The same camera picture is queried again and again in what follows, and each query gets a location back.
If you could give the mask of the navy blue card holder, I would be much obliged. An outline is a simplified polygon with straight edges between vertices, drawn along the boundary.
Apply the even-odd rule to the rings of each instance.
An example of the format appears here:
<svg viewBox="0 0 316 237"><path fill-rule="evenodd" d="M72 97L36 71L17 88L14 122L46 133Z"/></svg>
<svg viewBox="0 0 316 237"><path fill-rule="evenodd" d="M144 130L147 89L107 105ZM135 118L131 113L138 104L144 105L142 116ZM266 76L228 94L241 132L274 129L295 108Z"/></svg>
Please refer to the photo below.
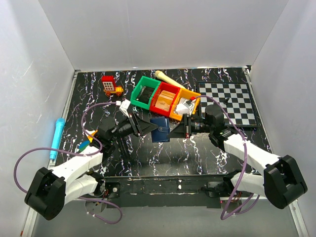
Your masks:
<svg viewBox="0 0 316 237"><path fill-rule="evenodd" d="M169 118L157 117L151 118L150 122L157 125L158 128L151 132L153 143L170 142L168 134L170 133Z"/></svg>

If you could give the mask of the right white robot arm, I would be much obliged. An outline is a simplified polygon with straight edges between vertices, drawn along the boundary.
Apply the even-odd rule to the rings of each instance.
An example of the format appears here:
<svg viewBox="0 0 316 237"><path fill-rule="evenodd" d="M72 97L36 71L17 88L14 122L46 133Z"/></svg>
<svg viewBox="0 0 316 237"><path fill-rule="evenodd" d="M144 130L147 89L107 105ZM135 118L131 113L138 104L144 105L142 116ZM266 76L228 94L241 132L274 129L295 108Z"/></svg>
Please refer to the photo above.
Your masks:
<svg viewBox="0 0 316 237"><path fill-rule="evenodd" d="M218 184L209 183L210 194L235 196L247 192L266 197L272 205L284 209L305 194L307 184L296 160L286 155L271 154L242 138L235 128L224 123L224 113L217 105L209 105L205 117L184 114L169 138L190 138L194 133L208 133L211 143L253 167L257 174L235 170Z"/></svg>

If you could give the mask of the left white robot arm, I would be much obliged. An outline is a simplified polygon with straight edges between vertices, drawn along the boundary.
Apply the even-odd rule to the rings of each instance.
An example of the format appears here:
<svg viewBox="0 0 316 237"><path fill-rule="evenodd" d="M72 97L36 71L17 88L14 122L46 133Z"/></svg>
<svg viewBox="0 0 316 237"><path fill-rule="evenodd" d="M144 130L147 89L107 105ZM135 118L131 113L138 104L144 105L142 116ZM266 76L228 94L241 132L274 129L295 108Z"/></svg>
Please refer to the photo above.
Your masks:
<svg viewBox="0 0 316 237"><path fill-rule="evenodd" d="M55 218L65 204L83 196L101 197L106 191L106 181L94 172L93 167L104 163L115 150L115 140L128 135L144 136L158 125L142 120L136 114L116 123L113 117L102 120L94 140L67 162L52 169L40 168L26 193L24 202L46 220Z"/></svg>

